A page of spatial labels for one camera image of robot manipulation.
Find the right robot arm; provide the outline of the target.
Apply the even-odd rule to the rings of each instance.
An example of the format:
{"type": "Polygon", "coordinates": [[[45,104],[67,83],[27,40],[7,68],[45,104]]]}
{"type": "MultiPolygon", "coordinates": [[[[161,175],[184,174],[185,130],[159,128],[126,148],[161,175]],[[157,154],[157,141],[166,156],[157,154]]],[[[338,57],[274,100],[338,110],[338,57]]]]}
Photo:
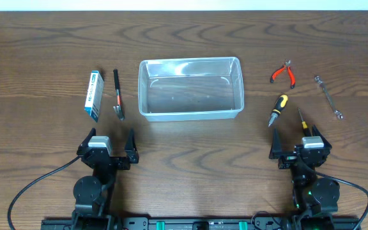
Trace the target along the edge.
{"type": "Polygon", "coordinates": [[[332,145],[314,126],[310,136],[293,151],[284,151],[277,130],[269,158],[278,160],[279,169],[289,169],[293,184],[292,201],[298,212],[283,218],[282,229],[334,229],[332,213],[338,210],[340,185],[326,177],[319,178],[316,168],[324,164],[332,145]]]}

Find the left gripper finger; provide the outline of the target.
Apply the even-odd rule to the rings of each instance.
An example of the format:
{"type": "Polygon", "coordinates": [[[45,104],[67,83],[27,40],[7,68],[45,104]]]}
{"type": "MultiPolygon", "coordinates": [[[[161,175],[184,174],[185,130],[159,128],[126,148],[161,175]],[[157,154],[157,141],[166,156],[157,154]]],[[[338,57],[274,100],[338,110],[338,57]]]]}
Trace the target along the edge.
{"type": "Polygon", "coordinates": [[[129,131],[128,138],[125,144],[125,152],[128,157],[137,156],[137,147],[135,145],[135,137],[133,128],[129,131]]]}
{"type": "Polygon", "coordinates": [[[82,141],[78,147],[78,154],[85,154],[89,151],[89,141],[96,135],[96,129],[92,128],[87,137],[82,141]]]}

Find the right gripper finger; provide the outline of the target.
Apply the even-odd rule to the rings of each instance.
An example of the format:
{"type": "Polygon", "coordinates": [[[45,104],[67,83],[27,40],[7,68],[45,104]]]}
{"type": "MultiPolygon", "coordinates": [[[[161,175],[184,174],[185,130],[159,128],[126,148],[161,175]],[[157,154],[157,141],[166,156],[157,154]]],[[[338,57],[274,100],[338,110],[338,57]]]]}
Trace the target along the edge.
{"type": "Polygon", "coordinates": [[[273,129],[273,141],[270,153],[282,153],[282,144],[280,142],[279,133],[276,128],[273,129]]]}
{"type": "Polygon", "coordinates": [[[324,143],[324,148],[328,148],[331,149],[332,145],[326,140],[326,138],[321,134],[321,132],[318,130],[318,128],[316,127],[316,125],[312,126],[312,135],[313,136],[319,136],[321,138],[321,140],[324,143]]]}

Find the silver metal wrench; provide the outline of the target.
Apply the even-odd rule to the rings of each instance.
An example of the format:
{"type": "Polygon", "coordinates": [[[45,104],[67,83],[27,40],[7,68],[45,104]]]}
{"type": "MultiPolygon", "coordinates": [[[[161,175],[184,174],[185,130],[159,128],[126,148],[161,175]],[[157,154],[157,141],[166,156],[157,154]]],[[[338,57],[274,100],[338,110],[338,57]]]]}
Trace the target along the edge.
{"type": "Polygon", "coordinates": [[[330,104],[331,109],[332,109],[333,113],[336,115],[337,119],[343,119],[344,116],[343,116],[342,112],[336,109],[334,101],[332,100],[332,97],[329,94],[329,92],[327,90],[327,87],[326,87],[325,83],[323,82],[323,80],[321,79],[321,77],[317,75],[317,76],[314,77],[314,80],[318,84],[318,86],[323,90],[323,92],[326,96],[326,99],[328,100],[328,103],[330,104]]]}

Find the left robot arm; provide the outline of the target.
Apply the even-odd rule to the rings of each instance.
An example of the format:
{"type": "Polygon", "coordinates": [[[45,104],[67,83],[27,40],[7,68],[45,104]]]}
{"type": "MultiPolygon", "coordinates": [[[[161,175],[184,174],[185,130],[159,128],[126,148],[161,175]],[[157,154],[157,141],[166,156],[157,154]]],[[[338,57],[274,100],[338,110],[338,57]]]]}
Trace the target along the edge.
{"type": "Polygon", "coordinates": [[[116,182],[116,173],[129,170],[139,162],[134,131],[130,130],[125,144],[125,157],[113,157],[111,140],[96,135],[91,129],[77,150],[77,156],[92,168],[91,176],[79,179],[73,188],[75,209],[72,213],[71,230],[122,229],[118,216],[110,214],[109,208],[116,182]]]}

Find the red handled pliers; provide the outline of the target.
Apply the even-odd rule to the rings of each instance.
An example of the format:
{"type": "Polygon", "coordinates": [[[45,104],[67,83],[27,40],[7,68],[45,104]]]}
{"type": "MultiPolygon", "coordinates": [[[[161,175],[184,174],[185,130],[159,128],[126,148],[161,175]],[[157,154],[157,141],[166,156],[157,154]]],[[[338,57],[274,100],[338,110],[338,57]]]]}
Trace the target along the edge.
{"type": "Polygon", "coordinates": [[[295,79],[295,75],[292,72],[291,69],[291,60],[285,60],[284,64],[282,65],[281,68],[279,68],[278,70],[274,71],[273,74],[270,77],[270,82],[274,83],[275,79],[277,78],[278,75],[280,75],[283,71],[286,71],[287,74],[289,75],[289,79],[291,81],[290,83],[290,88],[294,89],[296,86],[296,79],[295,79]]]}

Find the thin yellow black screwdriver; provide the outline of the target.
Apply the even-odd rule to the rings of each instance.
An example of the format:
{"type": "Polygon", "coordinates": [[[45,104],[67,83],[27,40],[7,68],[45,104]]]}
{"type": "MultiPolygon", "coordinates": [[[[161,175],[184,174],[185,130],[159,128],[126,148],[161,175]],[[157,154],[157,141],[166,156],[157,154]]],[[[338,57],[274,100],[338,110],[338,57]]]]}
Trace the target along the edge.
{"type": "Polygon", "coordinates": [[[298,107],[298,113],[299,113],[299,116],[300,116],[300,119],[301,119],[302,130],[303,130],[304,136],[305,137],[311,137],[312,136],[311,131],[309,130],[309,127],[308,127],[306,121],[304,120],[302,112],[301,112],[299,107],[298,107]]]}

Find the stubby yellow black screwdriver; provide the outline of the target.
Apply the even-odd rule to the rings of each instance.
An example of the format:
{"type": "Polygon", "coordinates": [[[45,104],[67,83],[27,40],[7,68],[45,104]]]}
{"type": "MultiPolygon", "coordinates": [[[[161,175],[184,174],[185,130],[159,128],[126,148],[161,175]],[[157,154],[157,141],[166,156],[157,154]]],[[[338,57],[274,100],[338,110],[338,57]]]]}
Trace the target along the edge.
{"type": "Polygon", "coordinates": [[[272,126],[276,119],[280,116],[281,112],[286,107],[288,102],[288,96],[286,94],[280,95],[271,111],[270,119],[268,121],[268,127],[272,126]]]}

